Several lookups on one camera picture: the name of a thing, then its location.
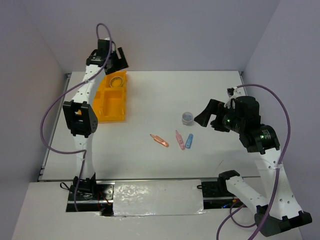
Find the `clear round pin jar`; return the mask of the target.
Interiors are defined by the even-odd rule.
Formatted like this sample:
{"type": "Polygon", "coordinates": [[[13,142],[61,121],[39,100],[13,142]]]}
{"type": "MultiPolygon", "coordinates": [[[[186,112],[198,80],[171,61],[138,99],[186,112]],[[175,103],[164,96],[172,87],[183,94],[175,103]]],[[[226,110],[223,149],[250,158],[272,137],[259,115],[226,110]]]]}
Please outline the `clear round pin jar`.
{"type": "Polygon", "coordinates": [[[194,124],[194,116],[191,112],[184,112],[182,114],[181,121],[185,126],[192,126],[194,124]]]}

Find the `beige masking tape roll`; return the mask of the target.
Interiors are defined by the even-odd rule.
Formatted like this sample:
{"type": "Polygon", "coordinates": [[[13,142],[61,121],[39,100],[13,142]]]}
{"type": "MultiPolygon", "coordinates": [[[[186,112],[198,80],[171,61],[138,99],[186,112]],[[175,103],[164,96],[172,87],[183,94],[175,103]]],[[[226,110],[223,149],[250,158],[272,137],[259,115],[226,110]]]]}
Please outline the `beige masking tape roll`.
{"type": "Polygon", "coordinates": [[[115,76],[109,81],[111,88],[121,88],[124,84],[124,79],[121,76],[115,76]]]}

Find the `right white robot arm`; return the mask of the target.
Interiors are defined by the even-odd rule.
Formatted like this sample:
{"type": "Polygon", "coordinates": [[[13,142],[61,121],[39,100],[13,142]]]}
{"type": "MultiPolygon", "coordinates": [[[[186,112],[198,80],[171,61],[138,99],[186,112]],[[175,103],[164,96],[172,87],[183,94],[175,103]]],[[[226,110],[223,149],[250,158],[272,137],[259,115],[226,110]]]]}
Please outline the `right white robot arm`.
{"type": "Polygon", "coordinates": [[[220,132],[233,131],[254,162],[266,196],[249,186],[235,170],[219,174],[217,190],[223,196],[233,194],[254,214],[259,232],[270,237],[312,222],[291,190],[285,169],[280,163],[281,147],[275,130],[261,123],[260,105],[252,96],[231,97],[227,103],[211,99],[195,117],[195,122],[220,132]]]}

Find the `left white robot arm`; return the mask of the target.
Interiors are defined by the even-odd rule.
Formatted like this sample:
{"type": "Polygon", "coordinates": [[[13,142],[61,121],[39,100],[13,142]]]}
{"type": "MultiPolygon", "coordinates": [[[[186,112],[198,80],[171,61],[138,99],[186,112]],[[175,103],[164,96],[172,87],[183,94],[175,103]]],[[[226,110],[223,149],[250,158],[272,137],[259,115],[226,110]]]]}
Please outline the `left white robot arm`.
{"type": "Polygon", "coordinates": [[[67,128],[75,144],[76,174],[72,190],[91,200],[97,196],[96,171],[93,166],[93,136],[98,129],[98,117],[93,102],[105,76],[128,67],[121,47],[113,49],[109,38],[99,39],[97,49],[86,59],[82,85],[70,101],[62,105],[67,128]]]}

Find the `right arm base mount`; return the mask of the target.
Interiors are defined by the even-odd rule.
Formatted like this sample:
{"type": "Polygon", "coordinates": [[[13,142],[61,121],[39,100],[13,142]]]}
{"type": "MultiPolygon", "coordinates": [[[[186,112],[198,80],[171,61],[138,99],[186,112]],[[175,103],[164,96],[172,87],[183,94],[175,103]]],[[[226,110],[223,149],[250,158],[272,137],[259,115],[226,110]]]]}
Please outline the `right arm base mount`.
{"type": "Polygon", "coordinates": [[[203,208],[229,209],[235,203],[235,207],[241,206],[242,202],[232,193],[222,191],[217,181],[202,181],[197,185],[197,189],[202,192],[203,208]]]}

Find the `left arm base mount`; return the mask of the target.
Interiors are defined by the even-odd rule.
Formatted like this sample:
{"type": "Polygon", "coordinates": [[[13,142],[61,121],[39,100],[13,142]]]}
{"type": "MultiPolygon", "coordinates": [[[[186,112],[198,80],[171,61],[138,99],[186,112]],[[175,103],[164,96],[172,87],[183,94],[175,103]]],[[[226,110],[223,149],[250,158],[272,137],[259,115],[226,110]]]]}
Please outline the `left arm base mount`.
{"type": "Polygon", "coordinates": [[[114,215],[115,182],[98,181],[95,194],[78,192],[76,195],[76,207],[74,204],[73,183],[61,182],[59,187],[68,191],[65,209],[67,213],[77,212],[77,207],[78,212],[95,212],[103,217],[112,217],[114,215]]]}

